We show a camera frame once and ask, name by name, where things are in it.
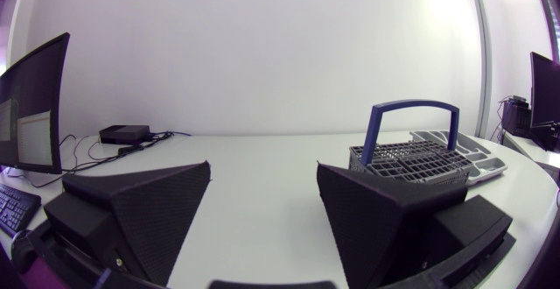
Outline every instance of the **white tray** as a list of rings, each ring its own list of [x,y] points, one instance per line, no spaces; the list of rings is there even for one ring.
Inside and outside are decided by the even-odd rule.
[[[430,140],[441,145],[447,145],[449,131],[411,131],[410,135],[412,135],[412,139],[416,141]],[[466,180],[468,186],[500,175],[508,169],[508,166],[496,157],[495,154],[460,132],[457,134],[457,146],[455,151],[474,164],[474,168],[469,172],[469,177]]]

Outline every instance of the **gray basket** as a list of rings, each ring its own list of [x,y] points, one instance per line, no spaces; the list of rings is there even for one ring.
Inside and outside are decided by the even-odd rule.
[[[375,141],[379,134],[382,114],[414,106],[432,106],[451,111],[447,147],[430,140],[378,145]],[[454,151],[458,126],[459,109],[447,103],[405,100],[375,105],[372,108],[364,146],[350,147],[349,169],[416,183],[464,184],[473,163]]]
[[[350,147],[350,170],[424,184],[465,183],[473,163],[429,140],[381,144],[371,162],[360,162],[363,146]]]

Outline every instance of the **black cable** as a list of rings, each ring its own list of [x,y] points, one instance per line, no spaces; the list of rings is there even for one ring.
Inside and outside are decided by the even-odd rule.
[[[89,146],[89,149],[87,149],[87,155],[89,156],[90,159],[96,160],[96,161],[101,161],[103,160],[103,158],[96,158],[94,156],[91,155],[91,149],[93,147],[95,147],[95,145],[99,144],[99,139],[97,139],[97,141],[95,141],[92,145]]]
[[[496,128],[493,130],[492,136],[490,136],[490,141],[492,141],[492,138],[494,137],[494,134],[496,133],[496,131],[498,130],[498,128],[500,128],[500,126],[503,123],[503,117],[500,116],[500,109],[502,107],[502,105],[504,104],[504,102],[508,99],[512,97],[512,95],[508,95],[506,97],[504,97],[503,99],[501,99],[498,103],[500,104],[500,107],[498,107],[498,110],[496,110],[496,112],[498,113],[498,117],[500,118],[500,122],[498,123],[498,125],[496,126]]]
[[[46,183],[41,184],[41,185],[34,185],[34,184],[31,182],[31,185],[34,186],[34,187],[36,187],[36,188],[40,188],[40,187],[47,186],[47,185],[49,185],[49,184],[54,183],[54,182],[57,181],[57,180],[62,179],[62,177],[64,177],[64,175],[66,175],[66,174],[68,174],[68,173],[76,173],[76,172],[80,172],[80,171],[89,170],[89,169],[94,168],[94,167],[96,167],[96,166],[99,166],[99,165],[101,165],[101,164],[105,164],[105,163],[108,163],[108,162],[113,162],[113,161],[115,161],[115,160],[117,160],[117,159],[124,158],[124,157],[126,157],[127,155],[129,155],[129,154],[131,154],[131,153],[141,151],[141,150],[143,150],[143,149],[145,149],[145,148],[150,148],[150,147],[152,147],[153,145],[155,145],[156,143],[158,143],[158,142],[160,142],[160,141],[162,141],[162,140],[166,140],[167,138],[172,137],[172,136],[174,136],[175,134],[185,135],[185,136],[191,136],[191,135],[189,135],[189,134],[187,134],[187,133],[184,133],[184,132],[176,132],[176,131],[163,131],[163,132],[154,133],[154,134],[152,134],[152,140],[151,140],[148,144],[140,144],[140,145],[138,145],[138,146],[132,146],[132,147],[133,147],[133,150],[126,151],[126,152],[117,154],[117,155],[115,155],[115,156],[111,156],[111,157],[107,157],[107,158],[102,158],[102,159],[94,158],[94,157],[91,156],[91,154],[90,154],[91,149],[92,149],[95,145],[97,145],[97,144],[99,143],[99,140],[98,140],[97,142],[93,143],[93,144],[87,149],[87,155],[88,155],[91,159],[94,159],[95,161],[92,161],[92,162],[85,162],[85,163],[82,163],[82,164],[79,164],[79,165],[78,165],[78,157],[76,156],[76,149],[78,148],[78,145],[79,145],[85,138],[87,138],[87,137],[84,137],[84,138],[80,139],[80,141],[76,144],[76,146],[75,146],[74,149],[73,149],[73,155],[74,155],[74,157],[75,157],[75,159],[76,159],[76,166],[75,166],[75,167],[73,167],[73,168],[71,168],[71,169],[62,169],[62,172],[65,172],[65,173],[62,174],[61,176],[59,176],[58,178],[56,178],[55,180],[51,180],[51,181],[46,182]]]
[[[74,140],[76,140],[76,136],[73,134],[69,134],[66,137],[64,137],[64,139],[62,139],[62,141],[60,141],[59,146],[61,146],[62,144],[64,144],[64,142],[69,139],[70,137],[72,137]]]
[[[166,131],[166,132],[170,132],[173,135],[183,135],[183,136],[188,136],[188,137],[192,136],[191,134],[187,134],[186,132],[180,132],[180,131]]]

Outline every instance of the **black keyboard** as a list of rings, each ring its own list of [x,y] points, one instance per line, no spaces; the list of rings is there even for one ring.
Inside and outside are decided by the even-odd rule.
[[[0,229],[10,236],[27,228],[41,206],[41,197],[0,184]]]

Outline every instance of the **white desk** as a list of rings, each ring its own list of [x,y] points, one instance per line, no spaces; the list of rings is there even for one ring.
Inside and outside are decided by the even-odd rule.
[[[560,153],[547,152],[533,140],[514,136],[505,130],[503,144],[535,161],[560,184]]]
[[[411,139],[408,132],[382,133],[379,143]],[[78,156],[95,141],[86,139]],[[211,164],[212,181],[186,236],[169,287],[205,288],[213,279],[252,283],[331,280],[347,288],[342,264],[316,181],[317,161],[347,167],[351,145],[364,134],[296,137],[181,137],[83,172],[102,175],[168,166]],[[503,176],[472,187],[514,218],[512,250],[482,285],[513,288],[531,266],[557,212],[554,181],[528,158],[499,144],[480,142],[509,168]],[[96,157],[112,155],[112,145],[97,145]],[[71,152],[65,161],[73,163]],[[25,189],[49,201],[60,183]],[[45,219],[41,213],[34,228]],[[9,239],[0,242],[8,248]]]

